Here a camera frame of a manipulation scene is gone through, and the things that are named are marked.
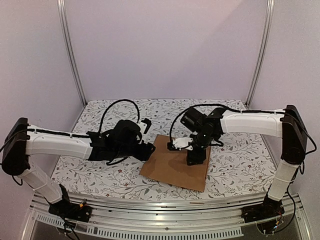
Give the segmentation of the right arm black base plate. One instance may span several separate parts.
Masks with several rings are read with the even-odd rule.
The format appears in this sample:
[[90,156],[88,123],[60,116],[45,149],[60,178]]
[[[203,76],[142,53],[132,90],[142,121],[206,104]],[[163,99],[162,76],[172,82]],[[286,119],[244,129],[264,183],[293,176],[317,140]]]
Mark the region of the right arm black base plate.
[[277,217],[285,213],[282,203],[259,203],[241,209],[241,218],[245,223]]

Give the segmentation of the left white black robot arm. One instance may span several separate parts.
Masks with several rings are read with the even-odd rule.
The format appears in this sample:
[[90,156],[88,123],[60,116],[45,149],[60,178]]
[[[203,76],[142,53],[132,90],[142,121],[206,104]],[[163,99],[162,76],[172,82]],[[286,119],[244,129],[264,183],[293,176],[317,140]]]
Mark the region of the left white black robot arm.
[[39,128],[29,124],[27,118],[21,117],[0,149],[0,165],[7,175],[20,178],[40,193],[63,217],[70,217],[75,210],[66,188],[53,182],[29,157],[68,156],[88,161],[105,161],[108,165],[121,163],[129,157],[145,162],[156,149],[152,143],[143,140],[150,126],[151,122],[147,118],[138,123],[119,120],[114,128],[104,132],[98,130],[75,134]]

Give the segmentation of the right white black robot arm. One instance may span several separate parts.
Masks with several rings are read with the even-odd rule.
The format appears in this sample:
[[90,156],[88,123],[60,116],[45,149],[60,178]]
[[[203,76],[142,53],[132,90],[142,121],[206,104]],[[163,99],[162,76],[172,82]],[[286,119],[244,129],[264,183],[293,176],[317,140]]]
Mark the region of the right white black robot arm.
[[267,135],[282,139],[282,153],[275,177],[259,206],[262,218],[269,218],[278,210],[287,188],[293,181],[299,166],[304,165],[307,142],[312,138],[294,105],[281,110],[236,110],[222,104],[214,104],[209,114],[189,107],[180,122],[194,135],[171,139],[177,150],[187,150],[187,164],[197,165],[206,158],[205,150],[220,145],[223,134],[247,133]]

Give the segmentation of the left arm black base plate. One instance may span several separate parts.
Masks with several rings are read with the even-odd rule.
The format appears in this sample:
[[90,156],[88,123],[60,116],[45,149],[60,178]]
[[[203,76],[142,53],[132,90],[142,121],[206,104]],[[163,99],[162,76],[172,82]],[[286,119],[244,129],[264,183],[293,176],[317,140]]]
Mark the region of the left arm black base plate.
[[72,203],[72,202],[57,202],[50,203],[48,212],[52,215],[56,215],[62,219],[71,219],[80,222],[88,223],[93,208],[82,203]]

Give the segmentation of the brown cardboard box sheet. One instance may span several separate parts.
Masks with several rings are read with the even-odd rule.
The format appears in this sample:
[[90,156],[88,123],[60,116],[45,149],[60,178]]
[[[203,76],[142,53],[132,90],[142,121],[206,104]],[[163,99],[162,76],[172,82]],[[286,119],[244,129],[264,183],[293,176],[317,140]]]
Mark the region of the brown cardboard box sheet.
[[150,180],[204,192],[211,149],[206,149],[206,159],[202,164],[187,165],[187,151],[170,151],[167,149],[168,142],[168,136],[156,136],[153,143],[155,151],[143,164],[139,174]]

